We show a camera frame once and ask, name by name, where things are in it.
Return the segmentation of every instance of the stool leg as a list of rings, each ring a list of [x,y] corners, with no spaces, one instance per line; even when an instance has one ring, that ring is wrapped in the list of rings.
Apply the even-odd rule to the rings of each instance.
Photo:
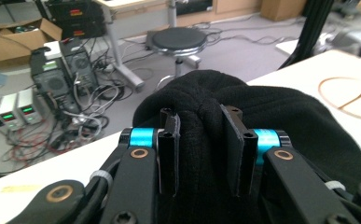
[[[182,63],[183,63],[183,59],[181,59],[181,58],[176,59],[174,78],[178,78],[181,76],[181,64]]]

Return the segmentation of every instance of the cable tie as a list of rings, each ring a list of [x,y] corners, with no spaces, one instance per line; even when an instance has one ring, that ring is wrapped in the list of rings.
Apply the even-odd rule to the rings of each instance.
[[[328,189],[343,189],[343,190],[346,190],[345,186],[343,186],[341,184],[341,182],[337,181],[337,180],[331,180],[331,181],[326,182],[325,184],[326,184],[326,187]]]
[[[113,184],[113,177],[107,171],[104,170],[97,170],[90,175],[90,180],[92,180],[95,176],[103,177],[107,181],[108,188],[111,188]]]

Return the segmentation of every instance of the black round stool seat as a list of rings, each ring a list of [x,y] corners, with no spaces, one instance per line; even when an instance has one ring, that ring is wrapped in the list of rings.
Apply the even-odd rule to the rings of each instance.
[[[186,27],[168,28],[158,31],[152,37],[153,50],[179,56],[196,54],[206,46],[205,33]]]

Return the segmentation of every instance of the table leg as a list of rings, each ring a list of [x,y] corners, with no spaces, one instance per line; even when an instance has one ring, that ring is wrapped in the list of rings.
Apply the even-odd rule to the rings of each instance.
[[[106,25],[107,34],[110,38],[111,47],[113,49],[114,58],[116,60],[116,69],[131,83],[134,89],[139,92],[145,85],[145,82],[139,78],[133,71],[131,71],[125,64],[122,63],[121,55],[119,54],[118,39],[116,37],[116,29],[114,27],[113,18],[111,17],[110,9],[102,7],[104,12],[104,21]]]

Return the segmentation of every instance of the black knit hat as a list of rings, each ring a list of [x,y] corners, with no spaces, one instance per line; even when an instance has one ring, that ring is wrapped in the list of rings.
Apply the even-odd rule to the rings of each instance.
[[[174,198],[160,198],[159,223],[261,223],[257,195],[230,197],[225,178],[222,105],[243,112],[249,129],[281,129],[296,150],[340,181],[350,192],[361,182],[361,150],[329,111],[300,91],[247,86],[212,70],[190,72],[147,97],[136,109],[133,127],[159,127],[160,109],[181,119],[180,186]]]

